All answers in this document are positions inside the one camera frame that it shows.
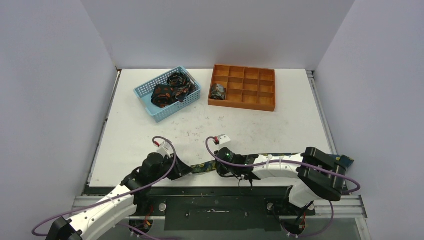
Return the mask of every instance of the white wall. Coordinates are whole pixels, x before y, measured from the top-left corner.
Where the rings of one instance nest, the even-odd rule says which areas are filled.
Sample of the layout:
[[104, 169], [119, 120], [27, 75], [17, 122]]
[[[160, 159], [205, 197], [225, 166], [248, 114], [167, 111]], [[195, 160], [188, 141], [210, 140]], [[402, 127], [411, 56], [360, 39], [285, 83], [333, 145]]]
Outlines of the white wall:
[[315, 69], [355, 0], [82, 0], [118, 68]]
[[81, 194], [116, 70], [79, 0], [1, 1], [0, 36], [1, 239], [35, 239]]
[[356, 0], [316, 70], [374, 240], [423, 239], [424, 1]]

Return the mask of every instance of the wooden compartment tray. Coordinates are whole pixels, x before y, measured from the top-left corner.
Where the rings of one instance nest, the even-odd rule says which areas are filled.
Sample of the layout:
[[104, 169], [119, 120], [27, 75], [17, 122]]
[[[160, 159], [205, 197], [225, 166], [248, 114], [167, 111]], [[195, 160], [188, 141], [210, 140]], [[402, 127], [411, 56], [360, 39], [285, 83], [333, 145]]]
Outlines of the wooden compartment tray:
[[225, 100], [209, 98], [207, 104], [238, 109], [273, 112], [276, 108], [276, 74], [273, 69], [216, 64], [213, 84], [225, 88]]

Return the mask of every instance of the tabletop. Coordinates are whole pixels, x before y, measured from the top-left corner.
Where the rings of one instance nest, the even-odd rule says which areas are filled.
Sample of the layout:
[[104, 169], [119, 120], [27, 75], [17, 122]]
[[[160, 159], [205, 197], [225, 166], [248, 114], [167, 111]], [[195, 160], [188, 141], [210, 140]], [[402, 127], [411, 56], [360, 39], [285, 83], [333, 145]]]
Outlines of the tabletop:
[[[169, 69], [124, 69], [116, 86], [107, 124], [91, 169], [90, 187], [115, 187], [156, 151], [154, 136], [174, 144], [187, 165], [211, 161], [205, 147], [209, 136], [226, 134], [236, 154], [301, 153], [316, 147], [331, 153], [320, 113], [304, 69], [276, 69], [274, 112], [209, 106], [212, 69], [188, 69], [201, 85], [200, 99], [161, 122], [148, 115], [134, 89]], [[210, 143], [212, 151], [217, 147]], [[281, 178], [255, 181], [254, 186], [288, 186]], [[216, 172], [189, 174], [156, 187], [237, 187], [234, 178]]]

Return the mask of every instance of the rolled necktie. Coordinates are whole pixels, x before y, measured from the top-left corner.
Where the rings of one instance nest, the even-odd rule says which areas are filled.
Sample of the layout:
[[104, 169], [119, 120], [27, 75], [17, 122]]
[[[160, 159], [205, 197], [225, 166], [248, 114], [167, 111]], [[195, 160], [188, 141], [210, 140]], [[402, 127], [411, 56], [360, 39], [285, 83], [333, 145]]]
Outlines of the rolled necktie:
[[167, 83], [174, 88], [174, 95], [180, 102], [183, 102], [196, 89], [190, 79], [181, 72], [176, 72], [169, 76]]
[[151, 95], [151, 103], [164, 108], [177, 101], [175, 97], [175, 89], [168, 85], [158, 84], [154, 87], [153, 94]]

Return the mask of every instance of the blue plastic basket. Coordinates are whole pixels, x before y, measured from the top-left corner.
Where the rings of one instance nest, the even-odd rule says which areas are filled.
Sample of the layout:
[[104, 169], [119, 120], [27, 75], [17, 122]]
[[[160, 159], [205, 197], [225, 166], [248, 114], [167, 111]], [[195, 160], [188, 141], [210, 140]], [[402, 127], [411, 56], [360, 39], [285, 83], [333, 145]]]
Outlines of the blue plastic basket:
[[[183, 74], [185, 74], [187, 77], [190, 78], [191, 82], [196, 87], [196, 90], [192, 94], [185, 97], [184, 102], [177, 101], [176, 103], [174, 103], [172, 105], [166, 106], [164, 108], [160, 108], [160, 107], [154, 105], [151, 102], [153, 91], [154, 91], [156, 85], [167, 84], [168, 77], [173, 73], [183, 73]], [[139, 87], [136, 87], [134, 89], [134, 93], [135, 93], [135, 95], [137, 95], [137, 97], [139, 97], [144, 102], [145, 109], [146, 109], [147, 113], [150, 116], [152, 116], [157, 123], [159, 123], [160, 121], [166, 119], [167, 117], [171, 116], [172, 114], [174, 114], [174, 113], [178, 112], [179, 110], [187, 107], [188, 105], [190, 105], [194, 101], [200, 99], [200, 90], [201, 89], [202, 88], [201, 88], [200, 84], [192, 77], [192, 75], [190, 75], [190, 73], [183, 66], [178, 66], [178, 67], [168, 71], [167, 73], [164, 73], [164, 74], [146, 82], [145, 84], [143, 84]]]

